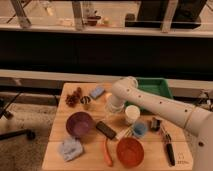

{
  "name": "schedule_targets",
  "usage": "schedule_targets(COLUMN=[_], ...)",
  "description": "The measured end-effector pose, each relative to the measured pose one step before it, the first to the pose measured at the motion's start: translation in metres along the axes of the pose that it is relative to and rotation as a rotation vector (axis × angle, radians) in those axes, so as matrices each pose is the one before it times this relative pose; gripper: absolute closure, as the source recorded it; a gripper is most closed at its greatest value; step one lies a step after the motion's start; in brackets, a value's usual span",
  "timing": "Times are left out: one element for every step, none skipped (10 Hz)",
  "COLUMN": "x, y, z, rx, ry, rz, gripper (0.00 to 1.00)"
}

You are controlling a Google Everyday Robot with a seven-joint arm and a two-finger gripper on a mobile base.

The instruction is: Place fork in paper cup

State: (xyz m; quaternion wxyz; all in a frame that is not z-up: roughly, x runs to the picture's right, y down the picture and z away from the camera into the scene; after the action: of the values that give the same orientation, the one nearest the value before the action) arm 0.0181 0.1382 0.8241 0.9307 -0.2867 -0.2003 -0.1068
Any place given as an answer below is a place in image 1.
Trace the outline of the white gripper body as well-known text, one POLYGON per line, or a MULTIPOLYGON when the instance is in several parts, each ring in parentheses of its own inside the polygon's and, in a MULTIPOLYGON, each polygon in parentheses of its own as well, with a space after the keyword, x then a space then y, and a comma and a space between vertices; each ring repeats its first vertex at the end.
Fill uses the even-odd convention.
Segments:
POLYGON ((124 108, 124 101, 114 95, 107 98, 105 108, 110 113, 120 113, 124 108))

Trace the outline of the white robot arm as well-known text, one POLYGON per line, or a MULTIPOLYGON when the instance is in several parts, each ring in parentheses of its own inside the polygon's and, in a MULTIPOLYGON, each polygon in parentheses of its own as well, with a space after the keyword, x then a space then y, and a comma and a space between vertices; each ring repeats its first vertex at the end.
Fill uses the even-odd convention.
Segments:
POLYGON ((117 113, 123 109, 126 101, 196 136, 197 149, 192 171, 213 171, 213 112, 139 90, 134 77, 125 77, 113 83, 106 108, 111 113, 117 113))

